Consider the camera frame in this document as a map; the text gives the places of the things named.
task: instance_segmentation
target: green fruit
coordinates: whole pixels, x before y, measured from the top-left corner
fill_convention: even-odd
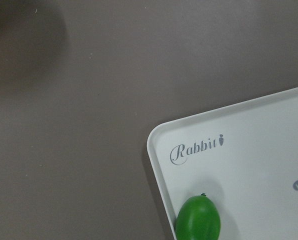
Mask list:
[[[217,240],[220,217],[206,194],[190,197],[181,207],[175,223],[177,240]]]

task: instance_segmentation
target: gray brown surface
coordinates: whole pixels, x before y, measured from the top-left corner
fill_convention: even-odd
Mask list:
[[[0,240],[171,240],[158,124],[298,86],[298,1],[0,0]]]

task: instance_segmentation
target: tabletop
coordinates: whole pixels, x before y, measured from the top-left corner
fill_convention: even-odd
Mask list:
[[[298,87],[298,1],[0,0],[0,240],[172,240],[164,122]]]

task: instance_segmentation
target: white tray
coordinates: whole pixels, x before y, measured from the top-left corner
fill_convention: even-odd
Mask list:
[[[298,240],[298,88],[163,123],[147,150],[174,239],[183,203],[206,193],[219,240]]]

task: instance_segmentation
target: green plastic fruit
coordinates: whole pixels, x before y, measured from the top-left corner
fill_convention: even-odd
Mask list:
[[[218,240],[220,216],[215,204],[206,196],[190,197],[181,207],[175,223],[177,240]]]

